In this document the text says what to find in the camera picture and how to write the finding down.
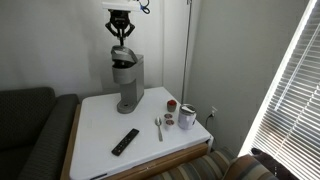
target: window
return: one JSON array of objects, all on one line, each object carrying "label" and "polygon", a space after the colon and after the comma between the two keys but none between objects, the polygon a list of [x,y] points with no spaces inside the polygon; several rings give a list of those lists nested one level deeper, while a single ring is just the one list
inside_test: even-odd
[{"label": "window", "polygon": [[320,179],[320,0],[310,0],[243,144],[300,179]]}]

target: white mug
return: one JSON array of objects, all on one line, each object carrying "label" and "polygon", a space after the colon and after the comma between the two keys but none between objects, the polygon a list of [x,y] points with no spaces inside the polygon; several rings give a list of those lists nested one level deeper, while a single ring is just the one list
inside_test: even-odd
[{"label": "white mug", "polygon": [[191,129],[196,121],[196,109],[190,104],[182,104],[179,110],[178,124],[182,129]]}]

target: white wall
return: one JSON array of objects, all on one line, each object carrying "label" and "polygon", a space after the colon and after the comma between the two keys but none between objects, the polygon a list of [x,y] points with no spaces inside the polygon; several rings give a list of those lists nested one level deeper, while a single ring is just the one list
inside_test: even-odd
[{"label": "white wall", "polygon": [[[152,0],[149,8],[149,15],[130,14],[136,29],[125,41],[145,56],[146,88],[162,86],[164,71],[164,5]],[[100,0],[2,0],[0,90],[51,86],[81,98],[117,92],[110,50],[119,41],[107,21]]]},{"label": "white wall", "polygon": [[268,90],[307,0],[204,0],[187,103],[217,146],[237,153]]}]

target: gray couch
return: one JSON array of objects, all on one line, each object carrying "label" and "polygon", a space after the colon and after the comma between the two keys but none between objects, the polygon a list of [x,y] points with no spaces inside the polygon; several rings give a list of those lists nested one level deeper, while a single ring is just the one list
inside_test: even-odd
[{"label": "gray couch", "polygon": [[78,97],[0,92],[0,179],[59,179]]}]

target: white table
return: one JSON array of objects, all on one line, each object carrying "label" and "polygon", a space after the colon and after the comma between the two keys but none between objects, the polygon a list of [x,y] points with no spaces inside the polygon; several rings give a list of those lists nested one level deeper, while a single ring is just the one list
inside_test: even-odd
[{"label": "white table", "polygon": [[[166,103],[174,99],[163,87],[146,89],[136,109],[130,114],[117,112],[120,94],[89,97],[83,100],[73,151],[70,178],[75,180],[102,178],[139,164],[194,146],[213,137],[198,121],[191,130],[177,124],[180,104],[172,113],[175,125],[167,131],[161,126],[163,142],[158,138],[157,116],[164,120]],[[139,134],[120,156],[112,149],[132,129]]]}]

